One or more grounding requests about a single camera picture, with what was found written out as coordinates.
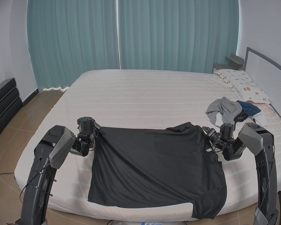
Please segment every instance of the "tiled floor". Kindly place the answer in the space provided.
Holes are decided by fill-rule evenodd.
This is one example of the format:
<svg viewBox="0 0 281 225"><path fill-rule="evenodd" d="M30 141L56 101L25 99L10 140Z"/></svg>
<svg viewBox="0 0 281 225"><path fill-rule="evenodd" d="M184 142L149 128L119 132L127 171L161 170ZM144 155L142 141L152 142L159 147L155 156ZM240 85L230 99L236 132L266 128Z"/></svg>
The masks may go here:
<svg viewBox="0 0 281 225"><path fill-rule="evenodd" d="M0 134L0 173L13 172L30 138L45 116L63 95L60 90L43 91L23 107ZM13 175L0 175L0 225L14 223L21 215L20 188ZM187 225L243 225L253 224L255 205L220 215L215 219L187 221ZM75 215L49 209L46 218L49 225L95 224L105 225L108 220Z"/></svg>

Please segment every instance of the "black garment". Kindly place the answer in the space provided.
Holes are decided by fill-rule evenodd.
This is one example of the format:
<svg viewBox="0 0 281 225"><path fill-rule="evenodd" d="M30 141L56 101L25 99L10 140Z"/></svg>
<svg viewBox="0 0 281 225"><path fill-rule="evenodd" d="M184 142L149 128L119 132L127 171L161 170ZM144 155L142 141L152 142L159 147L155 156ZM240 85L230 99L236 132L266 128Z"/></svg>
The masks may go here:
<svg viewBox="0 0 281 225"><path fill-rule="evenodd" d="M88 201L121 208L193 203L193 218L214 218L226 201L221 162L201 127L102 127Z"/></svg>
<svg viewBox="0 0 281 225"><path fill-rule="evenodd" d="M237 122L243 122L247 118L248 118L248 115L245 113L244 110L242 110L241 113L239 113L237 115L237 117L234 118L235 125Z"/></svg>

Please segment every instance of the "teal curtain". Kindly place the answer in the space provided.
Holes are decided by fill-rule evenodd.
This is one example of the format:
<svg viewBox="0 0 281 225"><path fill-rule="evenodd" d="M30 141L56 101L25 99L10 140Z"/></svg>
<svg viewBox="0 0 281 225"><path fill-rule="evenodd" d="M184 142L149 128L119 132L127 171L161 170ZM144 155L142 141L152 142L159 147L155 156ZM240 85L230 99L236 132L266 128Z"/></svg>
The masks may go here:
<svg viewBox="0 0 281 225"><path fill-rule="evenodd" d="M115 0L29 0L27 35L39 90L93 69L119 69Z"/></svg>
<svg viewBox="0 0 281 225"><path fill-rule="evenodd" d="M238 0L118 0L121 69L212 73L236 53Z"/></svg>

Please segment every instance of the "gray garment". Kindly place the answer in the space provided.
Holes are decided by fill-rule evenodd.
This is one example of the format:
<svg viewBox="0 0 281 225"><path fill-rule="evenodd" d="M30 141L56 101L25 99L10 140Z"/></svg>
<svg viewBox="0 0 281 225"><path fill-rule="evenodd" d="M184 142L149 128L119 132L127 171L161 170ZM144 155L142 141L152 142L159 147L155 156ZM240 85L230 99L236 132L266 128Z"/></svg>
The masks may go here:
<svg viewBox="0 0 281 225"><path fill-rule="evenodd" d="M234 118L241 113L242 107L238 102L230 101L226 97L222 97L221 99L217 99L213 101L207 111L206 114L210 118L210 122L215 125L216 116L219 112L222 117L222 121L224 123L234 123Z"/></svg>

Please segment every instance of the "white pillow with floral print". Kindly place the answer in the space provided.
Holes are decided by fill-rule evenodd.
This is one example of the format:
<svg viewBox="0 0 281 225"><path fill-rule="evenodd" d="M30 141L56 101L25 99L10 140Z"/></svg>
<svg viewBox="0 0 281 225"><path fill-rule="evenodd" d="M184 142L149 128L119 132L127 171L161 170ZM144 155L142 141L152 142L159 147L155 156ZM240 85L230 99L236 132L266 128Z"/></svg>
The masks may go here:
<svg viewBox="0 0 281 225"><path fill-rule="evenodd" d="M271 99L243 70L219 69L218 74L241 101L270 104Z"/></svg>

